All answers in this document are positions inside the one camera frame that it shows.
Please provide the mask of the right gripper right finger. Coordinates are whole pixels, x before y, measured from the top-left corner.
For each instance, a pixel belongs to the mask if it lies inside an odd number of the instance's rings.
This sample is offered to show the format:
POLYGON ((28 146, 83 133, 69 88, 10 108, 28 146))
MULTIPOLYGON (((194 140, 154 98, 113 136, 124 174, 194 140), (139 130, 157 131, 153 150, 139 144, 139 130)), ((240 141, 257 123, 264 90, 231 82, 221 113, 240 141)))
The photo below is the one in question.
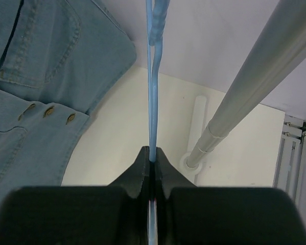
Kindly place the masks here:
POLYGON ((270 187, 198 187, 156 151, 159 244, 306 244, 290 197, 270 187))

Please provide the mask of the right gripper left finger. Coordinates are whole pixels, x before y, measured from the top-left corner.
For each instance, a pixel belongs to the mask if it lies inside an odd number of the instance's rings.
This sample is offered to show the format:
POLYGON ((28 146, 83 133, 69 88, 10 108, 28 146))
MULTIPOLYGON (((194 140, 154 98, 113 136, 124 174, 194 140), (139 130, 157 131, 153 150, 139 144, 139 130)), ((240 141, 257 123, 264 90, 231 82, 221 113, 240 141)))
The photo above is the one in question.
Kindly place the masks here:
POLYGON ((0 206, 0 244, 147 244, 148 148, 107 186, 37 186, 0 206))

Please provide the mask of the blue denim skirt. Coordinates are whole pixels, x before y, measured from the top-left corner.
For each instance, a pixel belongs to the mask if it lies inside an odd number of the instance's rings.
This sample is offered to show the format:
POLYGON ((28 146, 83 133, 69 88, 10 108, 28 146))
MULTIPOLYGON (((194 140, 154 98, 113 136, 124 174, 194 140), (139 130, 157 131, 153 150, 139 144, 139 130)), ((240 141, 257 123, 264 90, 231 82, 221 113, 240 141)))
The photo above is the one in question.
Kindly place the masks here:
POLYGON ((0 1, 0 201, 61 184, 91 114, 135 60, 102 1, 0 1))

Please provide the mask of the blue hanger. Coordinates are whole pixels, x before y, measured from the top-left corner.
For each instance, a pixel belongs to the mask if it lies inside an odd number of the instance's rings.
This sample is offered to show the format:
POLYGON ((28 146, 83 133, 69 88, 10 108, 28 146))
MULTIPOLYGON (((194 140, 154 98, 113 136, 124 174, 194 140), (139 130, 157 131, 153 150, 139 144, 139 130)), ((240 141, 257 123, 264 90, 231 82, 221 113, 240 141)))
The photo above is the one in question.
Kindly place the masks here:
POLYGON ((158 75, 163 52, 163 32, 170 1, 146 1, 149 167, 148 244, 158 244, 157 203, 155 197, 155 162, 158 129, 158 75))

